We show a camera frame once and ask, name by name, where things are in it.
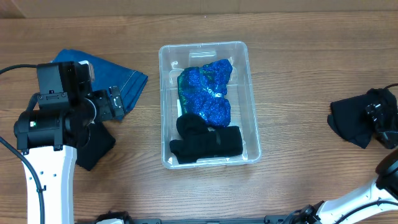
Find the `black taped cloth bundle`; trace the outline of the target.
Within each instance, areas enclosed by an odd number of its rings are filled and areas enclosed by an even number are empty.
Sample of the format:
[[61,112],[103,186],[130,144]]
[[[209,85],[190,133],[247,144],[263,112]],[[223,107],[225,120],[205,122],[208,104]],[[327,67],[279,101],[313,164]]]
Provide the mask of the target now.
[[210,131],[202,117],[185,114],[177,119],[176,127],[181,140],[171,140],[169,147],[179,164],[195,163],[204,158],[233,157],[243,153],[243,140],[237,126]]

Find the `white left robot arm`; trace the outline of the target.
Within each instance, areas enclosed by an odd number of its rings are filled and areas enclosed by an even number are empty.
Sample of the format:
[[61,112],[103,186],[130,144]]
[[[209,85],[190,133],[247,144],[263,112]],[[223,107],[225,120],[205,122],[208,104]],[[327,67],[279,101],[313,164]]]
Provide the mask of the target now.
[[77,159],[88,166],[115,139],[102,122],[114,116],[106,90],[93,91],[88,61],[36,66],[39,92],[14,125],[27,184],[29,223],[73,223],[73,175]]

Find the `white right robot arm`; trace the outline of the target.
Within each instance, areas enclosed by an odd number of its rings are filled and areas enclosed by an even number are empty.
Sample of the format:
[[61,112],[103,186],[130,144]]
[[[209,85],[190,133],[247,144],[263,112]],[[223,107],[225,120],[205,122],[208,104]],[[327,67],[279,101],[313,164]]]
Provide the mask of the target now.
[[[356,223],[381,212],[397,210],[397,100],[389,87],[332,102],[327,117],[339,137],[365,148],[375,137],[392,150],[376,168],[378,177],[335,200],[307,205],[286,215],[283,223]],[[237,152],[242,146],[238,127],[208,130],[205,120],[192,113],[177,119],[180,140],[170,142],[178,161],[195,162],[210,147],[215,152]]]

